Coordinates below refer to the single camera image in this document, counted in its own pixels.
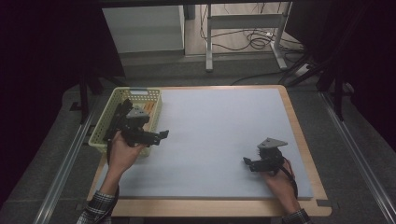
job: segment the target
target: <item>white board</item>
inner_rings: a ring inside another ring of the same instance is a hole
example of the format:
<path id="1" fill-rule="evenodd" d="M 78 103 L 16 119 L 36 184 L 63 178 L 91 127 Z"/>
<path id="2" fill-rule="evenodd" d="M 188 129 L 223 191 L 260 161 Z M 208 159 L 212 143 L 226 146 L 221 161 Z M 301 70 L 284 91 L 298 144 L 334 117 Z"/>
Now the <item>white board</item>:
<path id="1" fill-rule="evenodd" d="M 165 90 L 162 96 L 157 132 L 169 130 L 168 138 L 123 175 L 121 197 L 273 198 L 243 162 L 243 157 L 260 159 L 257 145 L 267 137 L 288 142 L 279 149 L 291 160 L 299 198 L 313 197 L 277 89 Z"/>

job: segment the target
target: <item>camera rig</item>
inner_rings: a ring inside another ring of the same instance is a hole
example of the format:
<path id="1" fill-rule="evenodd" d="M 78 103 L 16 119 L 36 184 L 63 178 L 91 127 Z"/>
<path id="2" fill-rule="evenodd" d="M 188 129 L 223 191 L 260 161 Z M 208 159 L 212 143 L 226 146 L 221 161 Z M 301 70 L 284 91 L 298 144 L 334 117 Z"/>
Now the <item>camera rig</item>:
<path id="1" fill-rule="evenodd" d="M 251 159 L 244 157 L 244 162 L 249 166 L 251 172 L 270 172 L 273 175 L 276 175 L 279 170 L 283 171 L 289 178 L 294 189 L 294 196 L 297 198 L 298 189 L 297 183 L 294 179 L 294 174 L 291 170 L 291 167 L 291 173 L 285 167 L 283 167 L 283 163 L 285 163 L 287 160 L 285 157 L 283 157 L 282 152 L 278 148 L 287 144 L 287 142 L 273 138 L 267 138 L 257 146 L 259 148 L 259 155 L 262 159 L 259 161 L 252 161 Z"/>
<path id="2" fill-rule="evenodd" d="M 117 105 L 104 140 L 111 143 L 116 132 L 121 131 L 122 137 L 130 147 L 134 147 L 136 144 L 145 144 L 148 147 L 151 145 L 158 146 L 162 139 L 168 137 L 169 131 L 146 132 L 143 126 L 148 122 L 149 114 L 139 106 L 133 106 L 131 101 L 127 99 L 122 104 Z"/>

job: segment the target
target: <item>black curtain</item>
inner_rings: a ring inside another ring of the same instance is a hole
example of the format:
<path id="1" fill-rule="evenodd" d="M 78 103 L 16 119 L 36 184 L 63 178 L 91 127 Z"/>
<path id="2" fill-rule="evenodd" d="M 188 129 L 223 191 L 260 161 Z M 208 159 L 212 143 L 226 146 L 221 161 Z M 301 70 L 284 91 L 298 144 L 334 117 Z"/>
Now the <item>black curtain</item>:
<path id="1" fill-rule="evenodd" d="M 396 150 L 396 4 L 373 2 L 346 47 L 352 103 Z"/>
<path id="2" fill-rule="evenodd" d="M 82 75 L 124 73 L 96 4 L 1 1 L 0 22 L 2 203 L 40 148 L 64 92 Z"/>

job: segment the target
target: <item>person's left hand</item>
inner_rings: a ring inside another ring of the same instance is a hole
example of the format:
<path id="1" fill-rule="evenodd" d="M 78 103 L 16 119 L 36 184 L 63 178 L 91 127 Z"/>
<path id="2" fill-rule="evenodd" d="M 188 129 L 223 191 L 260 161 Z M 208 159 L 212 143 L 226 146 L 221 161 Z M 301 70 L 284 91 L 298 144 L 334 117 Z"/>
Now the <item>person's left hand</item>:
<path id="1" fill-rule="evenodd" d="M 122 137 L 121 132 L 116 133 L 112 141 L 107 174 L 100 188 L 102 193 L 115 195 L 123 173 L 134 164 L 145 147 L 146 145 L 143 144 L 130 147 Z"/>
<path id="2" fill-rule="evenodd" d="M 118 131 L 112 141 L 108 171 L 122 175 L 134 164 L 145 147 L 146 145 L 143 144 L 139 144 L 136 147 L 128 146 L 121 132 Z"/>

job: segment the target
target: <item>gray floor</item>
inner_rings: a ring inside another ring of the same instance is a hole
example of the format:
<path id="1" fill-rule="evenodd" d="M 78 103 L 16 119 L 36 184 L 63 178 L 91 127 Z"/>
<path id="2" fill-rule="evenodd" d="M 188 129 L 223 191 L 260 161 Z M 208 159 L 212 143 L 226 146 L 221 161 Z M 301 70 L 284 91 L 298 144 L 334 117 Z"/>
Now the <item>gray floor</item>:
<path id="1" fill-rule="evenodd" d="M 280 74 L 265 75 L 278 71 L 272 54 L 260 55 L 217 55 L 214 72 L 205 72 L 205 58 L 180 56 L 141 57 L 134 62 L 129 56 L 122 56 L 127 74 L 120 80 L 133 87 L 162 86 L 212 86 L 230 85 L 238 78 L 262 75 L 242 80 L 236 85 L 276 84 Z M 90 101 L 99 99 L 103 108 L 106 99 L 116 86 L 101 79 L 106 91 L 101 96 L 90 95 Z M 375 198 L 352 159 L 345 142 L 329 116 L 327 107 L 315 89 L 317 77 L 308 79 L 288 93 L 303 129 L 319 176 L 334 207 L 329 217 L 313 217 L 316 223 L 387 223 Z M 78 87 L 64 93 L 63 108 L 43 142 L 35 159 L 13 190 L 0 212 L 0 223 L 32 223 L 50 188 L 66 151 L 72 144 L 79 128 L 80 114 L 70 111 L 71 104 L 78 101 Z M 380 135 L 360 115 L 355 107 L 344 100 L 346 124 L 361 151 L 375 171 L 390 198 L 395 203 L 396 154 Z M 98 115 L 93 118 L 94 124 Z M 81 210 L 80 205 L 90 190 L 101 154 L 97 149 L 81 146 L 70 176 L 67 178 L 59 201 L 50 216 L 49 223 L 75 223 Z M 128 218 L 118 218 L 116 223 L 128 223 Z M 146 218 L 146 223 L 263 223 L 263 218 L 234 219 L 180 219 Z"/>

